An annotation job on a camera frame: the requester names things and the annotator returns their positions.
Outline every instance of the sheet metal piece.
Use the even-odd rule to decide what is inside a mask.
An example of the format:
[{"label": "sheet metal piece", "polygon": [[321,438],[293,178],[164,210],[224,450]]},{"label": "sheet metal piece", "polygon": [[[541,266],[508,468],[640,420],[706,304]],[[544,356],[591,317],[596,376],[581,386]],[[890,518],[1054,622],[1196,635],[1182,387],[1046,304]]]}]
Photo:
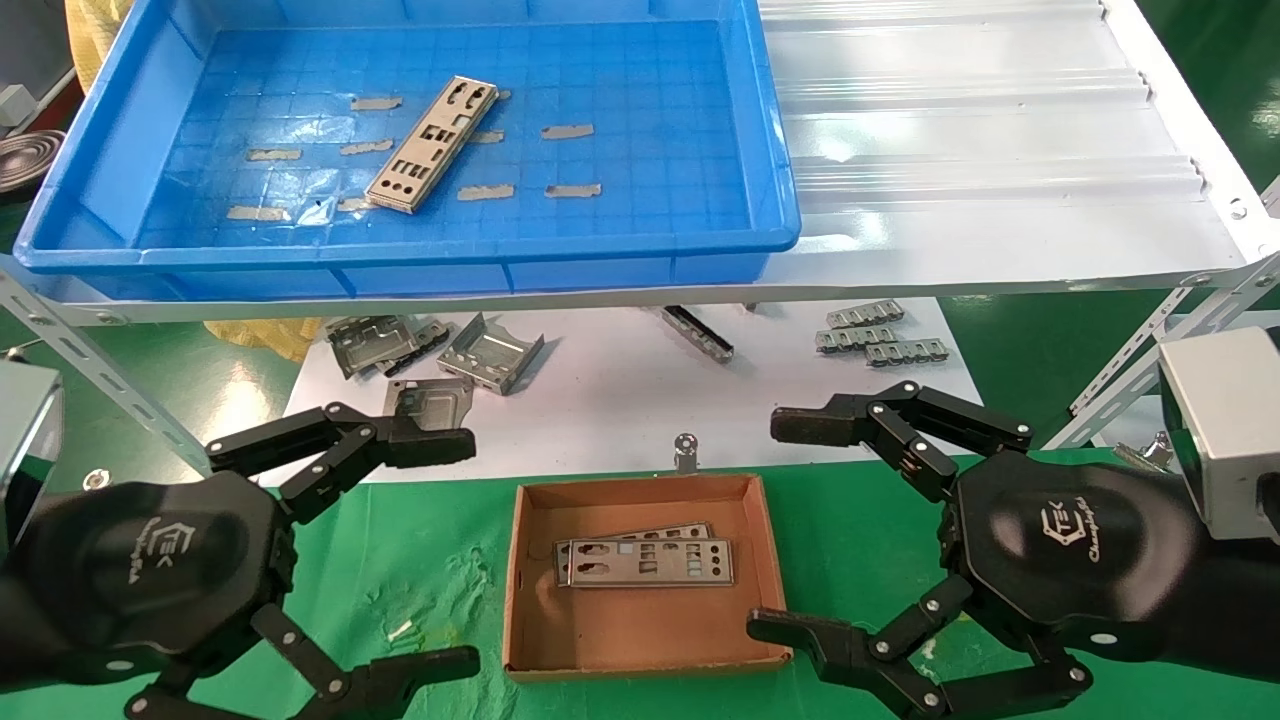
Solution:
[{"label": "sheet metal piece", "polygon": [[497,99],[494,85],[453,76],[374,176],[365,197],[374,205],[415,213]]},{"label": "sheet metal piece", "polygon": [[387,383],[383,415],[413,418],[424,430],[461,428],[471,410],[472,389],[470,378],[392,380]]},{"label": "sheet metal piece", "polygon": [[465,375],[498,395],[507,395],[543,348],[545,338],[516,340],[502,325],[486,323],[484,313],[462,328],[436,363],[445,373]]},{"label": "sheet metal piece", "polygon": [[252,205],[232,205],[227,210],[228,220],[259,220],[262,223],[282,223],[289,219],[284,208],[253,208]]},{"label": "sheet metal piece", "polygon": [[468,184],[458,188],[458,200],[502,200],[516,195],[513,184]]},{"label": "sheet metal piece", "polygon": [[415,333],[408,318],[399,315],[347,318],[329,331],[329,345],[347,379],[379,363],[396,363],[431,338],[430,328]]},{"label": "sheet metal piece", "polygon": [[547,186],[547,197],[595,197],[599,193],[600,183]]},{"label": "sheet metal piece", "polygon": [[401,357],[379,360],[374,363],[374,366],[378,368],[378,372],[383,377],[394,378],[412,366],[413,363],[426,357],[433,350],[444,345],[444,341],[448,338],[449,327],[438,320],[430,320],[413,333],[413,342],[417,347]]},{"label": "sheet metal piece", "polygon": [[904,316],[906,313],[902,311],[902,306],[896,300],[881,300],[879,302],[868,302],[827,313],[827,327],[831,329],[865,328],[867,325],[893,323]]},{"label": "sheet metal piece", "polygon": [[838,331],[819,331],[814,338],[818,352],[831,355],[833,352],[851,352],[863,350],[868,345],[895,342],[897,336],[888,328],[840,328]]},{"label": "sheet metal piece", "polygon": [[[618,533],[616,536],[604,536],[599,538],[577,538],[577,539],[663,539],[663,538],[698,539],[709,537],[712,537],[710,523],[690,523],[687,525],[645,528],[643,530],[631,530],[628,533]],[[570,551],[570,544],[573,541],[559,541],[554,546],[552,557],[556,559],[557,587],[562,588],[568,587],[568,551]]]},{"label": "sheet metal piece", "polygon": [[543,128],[543,140],[573,140],[595,135],[595,126],[552,126]]},{"label": "sheet metal piece", "polygon": [[733,359],[733,346],[687,309],[680,305],[667,305],[658,314],[681,337],[700,350],[703,355],[707,355],[721,365]]},{"label": "sheet metal piece", "polygon": [[297,160],[302,156],[302,151],[298,149],[268,149],[268,147],[253,147],[248,151],[248,160],[251,163],[265,161],[265,160]]},{"label": "sheet metal piece", "polygon": [[356,142],[352,145],[343,145],[338,149],[338,155],[361,155],[364,152],[381,152],[384,150],[390,150],[396,141],[388,137],[387,140],[379,140],[378,142]]},{"label": "sheet metal piece", "polygon": [[570,541],[571,588],[732,584],[733,557],[727,539]]},{"label": "sheet metal piece", "polygon": [[403,97],[352,97],[352,110],[390,110],[399,108],[404,102]]},{"label": "sheet metal piece", "polygon": [[374,208],[376,208],[376,205],[365,200],[364,197],[347,197],[338,202],[339,213],[355,213],[356,210],[372,210]]},{"label": "sheet metal piece", "polygon": [[918,363],[942,363],[951,356],[947,346],[938,338],[904,340],[881,345],[868,345],[867,364],[872,368],[888,365],[910,365]]}]

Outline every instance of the metal bracket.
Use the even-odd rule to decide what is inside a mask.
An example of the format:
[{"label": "metal bracket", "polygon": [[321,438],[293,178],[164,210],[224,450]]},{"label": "metal bracket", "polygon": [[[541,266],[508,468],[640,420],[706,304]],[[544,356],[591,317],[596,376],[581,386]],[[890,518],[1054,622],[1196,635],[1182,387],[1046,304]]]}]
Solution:
[{"label": "metal bracket", "polygon": [[667,305],[658,314],[703,355],[721,365],[733,359],[733,346],[707,323],[699,320],[689,309],[681,305]]},{"label": "metal bracket", "polygon": [[[1280,252],[1268,255],[1266,260],[1256,264],[1244,281],[1235,287],[1216,290],[1192,310],[1185,320],[1169,328],[1161,342],[1171,342],[1184,337],[1210,334],[1225,329],[1240,313],[1248,310],[1258,299],[1267,293],[1267,290],[1275,283],[1277,272],[1280,272]],[[1175,295],[1176,291],[1170,293],[1165,304],[1172,301]],[[1139,333],[1146,329],[1144,324],[1139,329]],[[1130,343],[1134,342],[1139,333],[1135,333],[1134,338],[1130,338]],[[1121,354],[1126,350],[1130,354],[1133,352],[1129,348],[1129,343],[1121,348]],[[1080,447],[1085,442],[1089,442],[1112,418],[1123,413],[1135,400],[1155,387],[1156,379],[1160,377],[1157,363],[1158,347],[1153,345],[1140,357],[1134,360],[1129,368],[1120,373],[1111,384],[1106,386],[1085,405],[1079,407],[1075,418],[1044,443],[1044,450]],[[1119,368],[1123,364],[1123,360],[1117,355],[1107,364],[1107,368],[1110,369],[1111,365]]]},{"label": "metal bracket", "polygon": [[61,355],[131,418],[168,441],[173,451],[201,474],[209,473],[204,443],[196,439],[168,410],[151,400],[109,355],[78,328],[67,324],[44,299],[27,290],[0,264],[0,305],[13,313],[40,340]]},{"label": "metal bracket", "polygon": [[827,327],[836,331],[840,328],[865,328],[867,325],[882,325],[893,323],[906,316],[906,311],[896,300],[881,300],[867,305],[855,305],[827,313]]},{"label": "metal bracket", "polygon": [[837,331],[820,331],[813,343],[818,352],[831,355],[833,352],[852,352],[865,350],[868,345],[882,342],[895,342],[897,336],[888,328],[840,328]]},{"label": "metal bracket", "polygon": [[1116,373],[1120,372],[1124,364],[1129,361],[1129,357],[1132,357],[1133,354],[1138,351],[1138,348],[1140,348],[1152,337],[1164,334],[1165,322],[1169,320],[1169,316],[1174,314],[1174,310],[1178,309],[1178,305],[1183,301],[1183,299],[1190,295],[1192,290],[1194,288],[1192,287],[1175,288],[1172,292],[1169,293],[1169,297],[1165,297],[1160,302],[1160,306],[1157,306],[1151,313],[1151,316],[1148,316],[1146,320],[1143,320],[1140,325],[1138,325],[1138,329],[1134,331],[1133,336],[1130,336],[1129,340],[1126,340],[1125,343],[1120,346],[1120,350],[1116,351],[1116,354],[1111,356],[1111,360],[1107,361],[1107,364],[1102,368],[1102,370],[1098,372],[1098,374],[1094,375],[1092,380],[1089,380],[1089,384],[1084,388],[1084,391],[1080,392],[1080,395],[1071,401],[1071,406],[1069,410],[1071,411],[1073,416],[1078,415],[1080,413],[1080,409],[1083,409],[1085,405],[1092,402],[1094,397],[1097,397],[1098,392],[1102,391],[1102,388],[1105,388],[1108,382],[1111,382],[1111,378],[1114,378]]},{"label": "metal bracket", "polygon": [[867,364],[872,368],[942,363],[951,357],[951,351],[938,338],[868,345],[864,351],[867,352]]},{"label": "metal bracket", "polygon": [[698,438],[690,433],[676,436],[676,474],[698,473]]},{"label": "metal bracket", "polygon": [[430,352],[448,336],[449,329],[435,320],[413,329],[408,318],[365,315],[335,324],[329,331],[329,345],[343,378],[351,379],[374,366],[389,377]]},{"label": "metal bracket", "polygon": [[1116,443],[1111,451],[1116,457],[1124,460],[1132,468],[1149,470],[1152,473],[1172,474],[1169,464],[1174,460],[1174,445],[1169,441],[1169,433],[1160,430],[1151,441],[1151,445],[1142,450],[1134,450],[1128,445]]},{"label": "metal bracket", "polygon": [[462,427],[471,410],[471,378],[392,380],[383,415],[413,418],[424,430],[452,430]]},{"label": "metal bracket", "polygon": [[502,325],[485,322],[484,313],[479,313],[436,363],[445,373],[471,378],[498,395],[507,395],[544,342],[544,336],[534,342],[516,340]]}]

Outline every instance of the blue plastic tray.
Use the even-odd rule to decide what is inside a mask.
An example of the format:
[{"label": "blue plastic tray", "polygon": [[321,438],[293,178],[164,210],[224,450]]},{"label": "blue plastic tray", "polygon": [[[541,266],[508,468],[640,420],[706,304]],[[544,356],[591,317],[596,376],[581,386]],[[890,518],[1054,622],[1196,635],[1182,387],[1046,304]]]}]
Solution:
[{"label": "blue plastic tray", "polygon": [[[398,145],[453,74],[511,92],[477,127],[506,140],[416,215],[339,211],[392,152],[339,149]],[[456,295],[751,282],[799,231],[755,0],[140,0],[14,255],[122,300]]]}]

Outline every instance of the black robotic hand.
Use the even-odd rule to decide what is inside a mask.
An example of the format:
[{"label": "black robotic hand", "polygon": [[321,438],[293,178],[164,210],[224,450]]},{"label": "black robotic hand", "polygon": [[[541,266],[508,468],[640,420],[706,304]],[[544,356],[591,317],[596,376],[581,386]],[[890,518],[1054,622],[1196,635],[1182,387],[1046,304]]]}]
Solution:
[{"label": "black robotic hand", "polygon": [[[947,578],[878,633],[756,609],[750,637],[804,650],[826,683],[901,717],[992,719],[1061,707],[1093,676],[1065,648],[1280,682],[1280,546],[1215,541],[1180,477],[1027,456],[1032,429],[904,382],[826,407],[780,407],[781,442],[865,443],[931,502]],[[982,455],[965,471],[923,437]],[[968,612],[1029,667],[934,683],[908,657]]]},{"label": "black robotic hand", "polygon": [[[402,717],[422,685],[480,670],[472,647],[343,671],[282,605],[293,589],[293,524],[306,524],[381,464],[475,456],[470,430],[344,405],[291,415],[206,446],[197,483],[131,483],[47,498],[0,569],[0,692],[105,684],[160,673],[131,698],[134,720],[247,720],[186,700],[192,684],[268,641],[315,688],[298,720]],[[248,478],[320,455],[276,500]]]}]

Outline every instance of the white shelf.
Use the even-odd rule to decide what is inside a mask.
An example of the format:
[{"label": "white shelf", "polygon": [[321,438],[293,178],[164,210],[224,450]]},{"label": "white shelf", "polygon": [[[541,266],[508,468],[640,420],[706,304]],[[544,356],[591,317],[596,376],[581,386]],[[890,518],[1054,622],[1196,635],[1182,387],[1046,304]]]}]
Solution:
[{"label": "white shelf", "polygon": [[[952,351],[950,360],[873,369],[861,352],[819,355],[813,336],[840,302],[771,304],[754,314],[732,305],[694,307],[733,343],[728,365],[717,365],[645,310],[485,315],[521,340],[545,333],[547,346],[518,392],[503,397],[475,391],[463,427],[476,434],[476,457],[440,468],[378,468],[365,482],[669,471],[673,441],[685,432],[698,437],[704,468],[872,459],[858,447],[774,442],[769,414],[778,405],[819,407],[836,392],[879,392],[905,379],[980,402],[937,301],[901,304],[908,316],[890,327],[905,338],[941,338]],[[461,327],[471,315],[438,318]],[[419,361],[401,379],[445,377],[435,357]],[[319,341],[302,364],[285,414],[338,401],[380,415],[387,382],[381,375],[344,380],[333,348]],[[278,486],[305,466],[303,460],[279,468],[259,482]]]},{"label": "white shelf", "polygon": [[97,324],[1231,286],[1280,222],[1133,0],[763,0],[804,237],[750,286],[110,302]]}]

